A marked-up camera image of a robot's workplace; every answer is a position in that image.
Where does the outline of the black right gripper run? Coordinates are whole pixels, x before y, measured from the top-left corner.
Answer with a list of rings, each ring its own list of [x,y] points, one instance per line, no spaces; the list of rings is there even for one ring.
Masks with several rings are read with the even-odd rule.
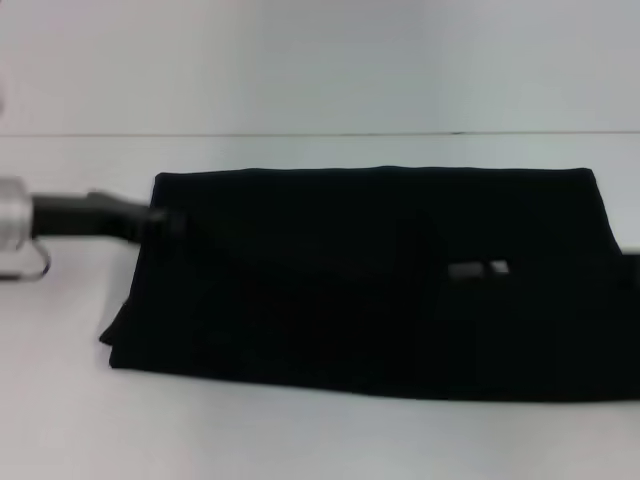
[[[624,251],[620,259],[620,280],[625,286],[640,285],[640,253]]]

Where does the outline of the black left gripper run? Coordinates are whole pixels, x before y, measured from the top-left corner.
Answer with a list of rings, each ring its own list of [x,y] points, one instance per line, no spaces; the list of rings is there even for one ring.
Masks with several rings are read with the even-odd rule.
[[[109,237],[139,243],[148,232],[175,240],[187,233],[188,217],[175,210],[90,192],[85,195],[34,195],[31,237]]]

